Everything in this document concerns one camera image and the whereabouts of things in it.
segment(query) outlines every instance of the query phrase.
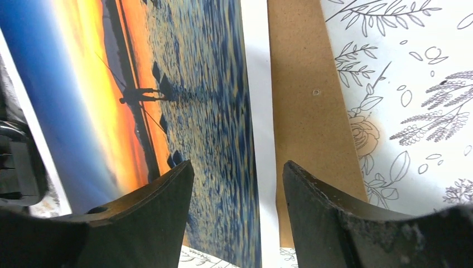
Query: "rippling water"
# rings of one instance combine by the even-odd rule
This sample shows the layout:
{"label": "rippling water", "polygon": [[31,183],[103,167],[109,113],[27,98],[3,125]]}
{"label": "rippling water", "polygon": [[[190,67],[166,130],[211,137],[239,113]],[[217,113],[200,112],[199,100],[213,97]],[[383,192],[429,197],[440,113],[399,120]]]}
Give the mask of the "rippling water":
{"label": "rippling water", "polygon": [[190,246],[260,265],[253,131],[239,1],[148,1],[153,61],[173,84],[161,102],[171,152],[190,159]]}

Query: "fishing rod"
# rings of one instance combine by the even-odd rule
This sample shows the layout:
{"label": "fishing rod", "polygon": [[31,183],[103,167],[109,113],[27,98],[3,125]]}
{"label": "fishing rod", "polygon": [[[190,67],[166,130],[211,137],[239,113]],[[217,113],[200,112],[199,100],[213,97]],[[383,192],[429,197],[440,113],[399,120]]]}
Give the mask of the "fishing rod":
{"label": "fishing rod", "polygon": [[166,131],[164,131],[164,129],[161,127],[160,124],[158,124],[158,122],[156,122],[156,120],[151,116],[151,114],[148,113],[148,111],[144,108],[144,106],[140,105],[141,108],[143,108],[143,111],[151,118],[151,120],[156,124],[156,126],[158,126],[164,133],[166,133]]}
{"label": "fishing rod", "polygon": [[[102,57],[99,56],[99,54],[97,54],[97,52],[95,52],[95,54],[97,55],[97,57],[100,59],[100,61],[107,67],[107,69],[111,72],[111,74],[113,75],[113,77],[116,78],[116,80],[126,89],[127,86],[115,75],[115,73],[110,69],[110,67],[105,63],[105,61],[102,59]],[[158,122],[156,122],[156,120],[148,113],[148,111],[144,108],[143,105],[139,105],[143,111],[151,118],[151,120],[153,120],[153,122],[164,132],[164,129],[161,127],[160,124],[158,124]]]}

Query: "cardboard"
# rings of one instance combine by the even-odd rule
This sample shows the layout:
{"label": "cardboard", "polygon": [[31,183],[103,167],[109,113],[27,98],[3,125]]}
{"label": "cardboard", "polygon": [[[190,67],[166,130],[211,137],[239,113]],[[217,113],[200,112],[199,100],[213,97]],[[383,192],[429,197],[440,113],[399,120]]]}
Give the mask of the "cardboard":
{"label": "cardboard", "polygon": [[294,247],[282,184],[287,160],[367,201],[319,1],[268,0],[277,207],[282,247]]}

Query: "floral line drawing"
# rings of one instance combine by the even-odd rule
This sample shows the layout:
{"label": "floral line drawing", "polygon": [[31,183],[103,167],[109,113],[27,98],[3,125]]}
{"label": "floral line drawing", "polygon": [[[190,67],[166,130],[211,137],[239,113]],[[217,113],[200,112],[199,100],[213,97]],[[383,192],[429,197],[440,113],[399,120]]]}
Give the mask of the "floral line drawing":
{"label": "floral line drawing", "polygon": [[189,249],[189,253],[181,250],[181,258],[179,259],[179,262],[189,262],[189,261],[193,261],[193,260],[197,260],[199,261],[196,265],[197,266],[200,266],[200,265],[203,265],[207,262],[210,262],[210,263],[213,263],[209,257],[205,256],[204,254],[198,252],[198,251],[195,251],[193,249]]}
{"label": "floral line drawing", "polygon": [[470,154],[472,148],[473,148],[473,146],[471,146],[471,145],[466,146],[465,149],[463,150],[463,155],[467,156],[468,154]]}
{"label": "floral line drawing", "polygon": [[[406,89],[406,85],[401,85],[396,91],[403,91]],[[400,96],[400,103],[405,108],[412,101],[412,91],[410,89],[404,91]]]}
{"label": "floral line drawing", "polygon": [[378,82],[386,79],[383,75],[390,64],[391,62],[383,69],[373,85],[368,84],[366,86],[366,95],[360,102],[360,105],[347,111],[351,126],[351,134],[355,142],[356,153],[358,159],[363,160],[361,169],[363,174],[366,175],[369,175],[374,167],[374,159],[371,156],[371,153],[376,149],[380,136],[378,128],[368,121],[369,115],[365,117],[361,116],[360,113],[373,109],[383,100],[383,97],[372,95],[374,94],[374,89],[378,85]]}
{"label": "floral line drawing", "polygon": [[295,264],[292,264],[290,267],[292,268],[298,268],[299,265],[297,264],[297,256],[296,256],[296,249],[295,248],[280,248],[279,249],[279,254],[281,256],[287,256],[284,258],[284,261],[286,262],[296,262]]}
{"label": "floral line drawing", "polygon": [[336,3],[336,4],[344,4],[342,0],[329,0],[329,2]]}
{"label": "floral line drawing", "polygon": [[468,16],[464,17],[460,23],[457,25],[458,30],[463,30],[466,27],[470,26],[473,24],[473,13],[469,14]]}
{"label": "floral line drawing", "polygon": [[448,204],[473,204],[473,181],[458,179],[455,186],[445,188],[443,201]]}
{"label": "floral line drawing", "polygon": [[279,249],[279,254],[282,256],[288,256],[287,258],[284,258],[285,261],[295,261],[296,260],[296,249],[295,248],[290,248],[289,250],[285,250],[283,248]]}
{"label": "floral line drawing", "polygon": [[350,83],[348,81],[347,75],[351,75],[353,81],[359,86],[363,86],[359,79],[359,75],[363,76],[364,78],[370,79],[371,73],[374,73],[373,70],[367,70],[367,65],[364,65],[362,67],[359,67],[357,70],[353,70],[353,68],[356,67],[356,65],[360,64],[361,61],[355,61],[351,62],[350,60],[357,60],[358,53],[363,52],[366,56],[372,58],[372,59],[377,59],[376,56],[373,54],[371,50],[378,49],[375,46],[369,46],[369,44],[363,45],[360,48],[358,48],[358,45],[354,45],[351,47],[353,44],[353,41],[346,44],[345,47],[342,49],[340,52],[340,55],[337,56],[335,59],[337,71],[339,73],[340,80],[346,87],[350,87]]}
{"label": "floral line drawing", "polygon": [[202,266],[204,264],[211,265],[206,266],[210,268],[237,268],[237,266],[230,264],[226,261],[215,259],[214,261],[210,257],[202,252],[196,251],[192,248],[189,248],[189,252],[181,250],[181,256],[179,262],[196,262],[195,266]]}
{"label": "floral line drawing", "polygon": [[368,111],[370,109],[373,109],[373,107],[375,107],[378,103],[380,103],[383,100],[383,97],[373,97],[372,95],[374,94],[374,89],[376,88],[378,83],[386,79],[386,77],[384,77],[383,75],[388,69],[388,67],[391,65],[391,63],[392,61],[386,65],[386,67],[383,69],[383,71],[378,76],[378,78],[376,79],[373,85],[368,84],[366,86],[366,95],[363,98],[363,100],[360,102],[360,105],[358,107],[351,109],[351,111],[348,111],[350,118],[357,117],[362,111]]}
{"label": "floral line drawing", "polygon": [[439,142],[448,140],[456,134],[468,121],[469,112],[461,112],[466,103],[473,99],[473,84],[466,80],[473,80],[473,71],[462,71],[446,77],[447,80],[426,90],[426,93],[436,92],[421,104],[427,110],[432,110],[440,105],[443,107],[453,107],[444,113],[443,110],[428,112],[409,117],[401,124],[429,121],[425,125],[418,127],[411,125],[392,135],[389,139],[400,139],[400,145],[412,145],[426,138],[427,141]]}
{"label": "floral line drawing", "polygon": [[372,181],[365,181],[369,202],[377,206],[381,204],[384,208],[389,209],[387,200],[399,199],[398,189],[392,186],[405,177],[410,165],[409,153],[407,151],[401,152],[391,164],[388,181],[381,173],[376,173]]}
{"label": "floral line drawing", "polygon": [[378,145],[379,130],[363,116],[350,118],[349,121],[358,159],[363,160],[361,169],[363,174],[369,175],[374,167],[371,153]]}
{"label": "floral line drawing", "polygon": [[[418,17],[418,15],[425,15],[429,17],[432,15],[431,12],[442,10],[438,7],[427,7],[431,0],[426,0],[419,8],[417,8],[416,2],[413,2],[410,7],[407,5],[399,6],[402,0],[395,0],[390,5],[387,3],[381,3],[371,6],[371,4],[378,2],[373,1],[360,6],[349,8],[355,2],[356,0],[348,4],[335,15],[328,18],[326,22],[338,14],[345,13],[341,21],[351,18],[346,25],[346,30],[355,24],[359,19],[361,19],[361,31],[365,37],[368,36],[368,26],[373,28],[375,23],[379,33],[383,36],[386,36],[386,29],[388,27],[398,28],[399,25],[404,29],[409,29],[407,22],[408,20],[411,20],[418,26],[425,27],[425,24]],[[384,12],[377,13],[377,11],[380,11],[383,8],[385,8]]]}
{"label": "floral line drawing", "polygon": [[[409,55],[413,56],[418,61],[424,61],[422,56],[420,56],[420,54],[415,51],[409,52]],[[436,46],[431,46],[428,49],[426,49],[424,52],[424,56],[426,57],[426,59],[430,60],[428,62],[428,64],[430,65],[441,63],[442,61],[448,59],[448,56],[440,57],[441,55],[442,55],[442,50],[437,48]]]}
{"label": "floral line drawing", "polygon": [[[432,155],[427,156],[426,160],[437,160],[437,159],[440,159],[441,157],[442,157],[441,154],[432,154]],[[440,166],[442,164],[443,164],[442,159],[437,161],[437,166]],[[429,168],[428,164],[422,164],[417,169],[417,173],[419,173],[419,175],[424,174],[425,172],[427,172],[428,168]]]}

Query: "silhouetted person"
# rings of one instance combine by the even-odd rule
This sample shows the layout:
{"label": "silhouetted person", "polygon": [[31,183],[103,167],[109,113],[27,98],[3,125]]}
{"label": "silhouetted person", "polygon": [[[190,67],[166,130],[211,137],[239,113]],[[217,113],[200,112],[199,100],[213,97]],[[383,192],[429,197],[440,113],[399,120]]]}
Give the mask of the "silhouetted person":
{"label": "silhouetted person", "polygon": [[155,102],[155,101],[165,101],[167,98],[155,98],[150,96],[145,96],[145,93],[159,93],[160,91],[152,88],[138,88],[138,89],[125,89],[123,93],[123,98],[120,98],[119,101],[121,104],[133,104],[137,102]]}

